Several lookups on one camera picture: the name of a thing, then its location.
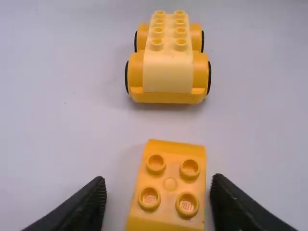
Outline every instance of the yellow toy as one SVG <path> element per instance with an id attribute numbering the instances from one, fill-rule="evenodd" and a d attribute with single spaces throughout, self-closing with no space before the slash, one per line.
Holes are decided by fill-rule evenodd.
<path id="1" fill-rule="evenodd" d="M 140 103 L 200 103 L 211 84 L 211 65 L 200 24 L 190 24 L 184 11 L 156 11 L 141 23 L 135 53 L 125 67 L 129 96 Z"/>
<path id="2" fill-rule="evenodd" d="M 204 231 L 205 148 L 149 140 L 126 231 Z"/>

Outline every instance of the wheel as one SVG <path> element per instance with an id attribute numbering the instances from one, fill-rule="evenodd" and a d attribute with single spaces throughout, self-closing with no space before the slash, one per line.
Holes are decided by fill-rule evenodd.
<path id="1" fill-rule="evenodd" d="M 128 70 L 128 61 L 126 62 L 126 65 L 125 65 L 125 88 L 126 88 L 126 92 L 128 94 L 127 70 Z"/>
<path id="2" fill-rule="evenodd" d="M 137 31 L 135 33 L 134 47 L 135 47 L 135 52 L 137 52 Z"/>
<path id="3" fill-rule="evenodd" d="M 204 49 L 204 31 L 201 32 L 201 53 L 203 53 Z"/>
<path id="4" fill-rule="evenodd" d="M 212 67 L 210 61 L 208 61 L 208 84 L 207 84 L 206 95 L 208 95 L 208 93 L 210 92 L 211 82 L 212 82 Z"/>

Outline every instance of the yellow duplo brick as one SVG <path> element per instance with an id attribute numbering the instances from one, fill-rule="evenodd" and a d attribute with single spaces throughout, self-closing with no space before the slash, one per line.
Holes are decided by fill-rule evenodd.
<path id="1" fill-rule="evenodd" d="M 127 231 L 204 231 L 205 148 L 149 140 L 128 215 Z"/>
<path id="2" fill-rule="evenodd" d="M 178 29 L 185 30 L 181 38 Z M 184 11 L 152 15 L 144 50 L 143 91 L 191 93 L 193 48 L 189 18 Z"/>

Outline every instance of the white table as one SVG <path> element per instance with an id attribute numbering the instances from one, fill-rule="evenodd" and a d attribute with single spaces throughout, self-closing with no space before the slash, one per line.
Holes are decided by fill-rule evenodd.
<path id="1" fill-rule="evenodd" d="M 212 88 L 200 105 L 141 105 L 124 67 L 152 12 L 183 9 L 205 31 Z M 223 173 L 307 230 L 308 2 L 1 0 L 0 229 L 41 218 L 106 178 L 103 231 L 123 230 L 149 138 L 207 148 Z M 208 230 L 214 230 L 207 203 Z"/>

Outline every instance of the toy car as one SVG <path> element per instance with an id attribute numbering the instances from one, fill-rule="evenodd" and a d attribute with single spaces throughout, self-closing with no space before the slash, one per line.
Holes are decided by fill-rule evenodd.
<path id="1" fill-rule="evenodd" d="M 204 32 L 184 11 L 156 11 L 135 33 L 125 67 L 129 96 L 140 103 L 200 103 L 211 86 Z"/>

